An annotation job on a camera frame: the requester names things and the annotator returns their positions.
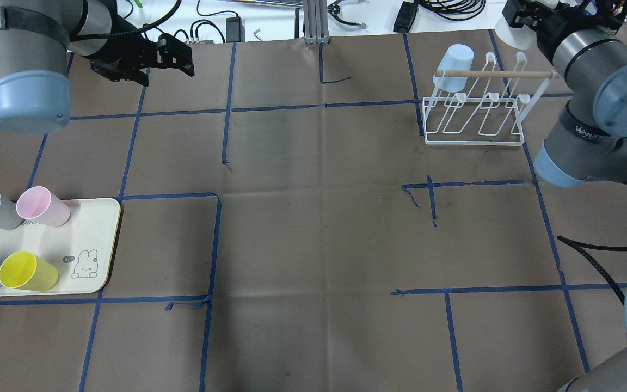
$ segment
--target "white wire rack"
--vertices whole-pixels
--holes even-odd
[[[522,122],[550,81],[558,77],[553,70],[527,72],[525,71],[526,65],[526,55],[517,52],[516,65],[512,71],[495,70],[497,59],[495,59],[495,54],[488,52],[485,54],[485,65],[481,70],[437,70],[438,77],[467,77],[475,78],[475,81],[467,93],[450,93],[435,86],[432,96],[423,98],[425,144],[480,146],[521,146],[524,144]],[[520,79],[525,78],[543,79],[543,82],[533,94],[516,94]],[[498,91],[502,89],[501,93],[490,90],[493,79],[498,79],[498,85],[502,84],[501,79],[507,79],[507,83],[497,88]],[[476,86],[483,82],[485,83],[483,94],[474,96]],[[440,109],[432,111],[438,104],[445,108],[443,113]],[[471,109],[472,113],[468,115],[468,119],[463,122],[461,120],[452,122],[456,118],[465,118],[465,114],[457,116],[457,112],[468,112]],[[428,129],[430,120],[432,120],[432,130]],[[473,124],[478,121],[480,121],[477,126],[478,132],[475,132],[476,127]]]

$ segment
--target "power adapter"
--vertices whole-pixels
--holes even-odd
[[[241,22],[241,17],[226,18],[226,42],[243,42],[246,30]]]
[[[401,9],[398,11],[398,16],[396,16],[396,22],[394,23],[394,33],[409,33],[410,28],[413,27],[413,22],[415,22],[416,14],[416,2],[401,3]]]

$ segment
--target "cup hanging on rack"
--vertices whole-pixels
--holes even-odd
[[[442,70],[471,70],[473,64],[473,49],[466,45],[457,43],[451,45],[446,50],[444,57],[440,65],[437,67],[438,72]],[[434,75],[432,77],[435,86],[439,89],[449,92],[457,93],[466,87],[467,77],[439,77]]]

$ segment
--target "white tray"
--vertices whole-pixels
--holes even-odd
[[[47,292],[0,287],[0,296],[93,293],[108,280],[120,204],[115,199],[63,200],[71,218],[59,228],[24,221],[13,230],[0,229],[0,264],[8,255],[27,250],[49,261],[59,280]]]

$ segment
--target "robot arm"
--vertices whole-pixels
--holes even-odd
[[[535,32],[538,48],[574,92],[533,163],[542,179],[563,188],[590,177],[627,184],[627,46],[614,37],[627,2],[617,17],[610,13],[617,3],[598,0],[594,14],[588,5],[508,0],[502,12],[513,29]],[[627,390],[627,349],[561,389],[585,390]]]
[[[615,17],[614,3],[600,0],[592,15],[588,5],[509,0],[503,10],[510,27],[535,31],[574,92],[534,162],[545,181],[563,188],[590,177],[627,184],[627,46],[614,37],[627,10]]]
[[[93,34],[110,36],[84,39]],[[162,34],[159,42],[143,38],[117,15],[115,0],[0,0],[1,130],[48,133],[66,126],[71,105],[67,49],[90,59],[91,69],[112,82],[147,86],[149,78],[141,70],[149,67],[194,75],[185,43],[170,34]]]

